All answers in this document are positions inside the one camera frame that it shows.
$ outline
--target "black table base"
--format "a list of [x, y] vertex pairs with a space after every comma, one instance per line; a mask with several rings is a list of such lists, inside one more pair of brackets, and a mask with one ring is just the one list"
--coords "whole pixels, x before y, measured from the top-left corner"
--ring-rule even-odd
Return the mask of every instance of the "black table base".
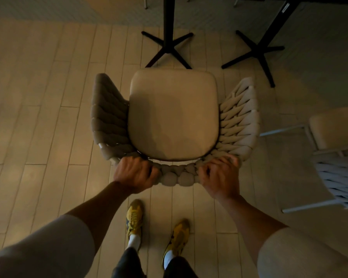
[[277, 46], [277, 47], [269, 47], [268, 45], [271, 43], [273, 38], [277, 35], [277, 33], [280, 31], [280, 29], [283, 27], [285, 22], [288, 20], [288, 18], [291, 16], [291, 14], [294, 12], [294, 10], [299, 5], [300, 1], [285, 1], [282, 8], [278, 12], [277, 16], [265, 32], [264, 36], [260, 40], [258, 44], [251, 41], [248, 37], [246, 37], [242, 32], [239, 30], [236, 31], [236, 34], [241, 37], [241, 39], [249, 46], [251, 49], [250, 52], [239, 56], [238, 58], [231, 60], [230, 62], [227, 62], [222, 65], [222, 69], [225, 69], [227, 67], [230, 67], [231, 65], [236, 64], [237, 62], [243, 61], [249, 57], [255, 57], [258, 59], [264, 73], [266, 74], [269, 84], [272, 88], [275, 87], [275, 82], [273, 80], [272, 74], [269, 70], [268, 63], [264, 57], [265, 53], [269, 53], [271, 51], [282, 51], [285, 49], [284, 46]]
[[182, 56], [176, 51], [175, 46], [184, 40], [193, 36], [193, 33], [188, 33], [178, 39], [173, 40], [174, 33], [174, 10], [175, 0], [164, 0], [164, 39], [160, 39], [156, 36], [151, 35], [145, 31], [142, 34], [157, 44], [162, 46], [160, 51], [151, 59], [146, 67], [152, 67], [156, 61], [158, 61], [164, 54], [172, 54], [184, 67], [192, 69], [191, 66], [182, 58]]

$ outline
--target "sock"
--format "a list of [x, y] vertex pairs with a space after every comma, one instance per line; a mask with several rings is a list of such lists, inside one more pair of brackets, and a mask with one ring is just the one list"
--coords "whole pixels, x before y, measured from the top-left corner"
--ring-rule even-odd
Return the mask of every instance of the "sock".
[[169, 265], [169, 262], [176, 256], [174, 256], [173, 251], [168, 251], [164, 256], [164, 269], [166, 269]]
[[127, 248], [134, 248], [138, 252], [139, 245], [141, 244], [141, 238], [139, 235], [132, 234], [129, 237], [129, 243]]

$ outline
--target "person's left shoe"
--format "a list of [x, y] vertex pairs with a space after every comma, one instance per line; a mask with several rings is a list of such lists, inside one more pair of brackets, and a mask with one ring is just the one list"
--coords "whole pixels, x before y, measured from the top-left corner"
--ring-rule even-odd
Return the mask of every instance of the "person's left shoe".
[[129, 242], [131, 235], [139, 236], [140, 243], [137, 251], [139, 251], [142, 245], [143, 214], [143, 202], [139, 199], [135, 199], [131, 202], [128, 212], [126, 213], [126, 233], [128, 234]]
[[173, 229], [170, 242], [166, 247], [164, 255], [162, 256], [161, 265], [165, 269], [164, 261], [168, 252], [171, 257], [177, 257], [182, 254], [184, 246], [187, 244], [190, 237], [190, 222], [187, 219], [181, 220]]

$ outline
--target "sleeve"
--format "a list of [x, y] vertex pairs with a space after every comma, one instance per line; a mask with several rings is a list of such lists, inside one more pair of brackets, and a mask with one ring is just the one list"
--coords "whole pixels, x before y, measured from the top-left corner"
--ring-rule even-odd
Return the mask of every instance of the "sleeve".
[[292, 228], [270, 236], [258, 255], [261, 278], [348, 278], [348, 258]]
[[80, 219], [63, 215], [0, 251], [0, 277], [84, 277], [94, 259], [91, 232]]

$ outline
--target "beige seat cushion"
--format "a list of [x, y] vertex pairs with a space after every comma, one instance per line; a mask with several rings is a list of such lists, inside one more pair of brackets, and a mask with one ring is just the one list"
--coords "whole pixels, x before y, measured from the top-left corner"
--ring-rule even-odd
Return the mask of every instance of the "beige seat cushion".
[[141, 69], [131, 81], [129, 100], [129, 138], [150, 158], [193, 160], [218, 139], [217, 86], [208, 72]]
[[312, 116], [310, 129], [320, 150], [348, 145], [348, 107]]

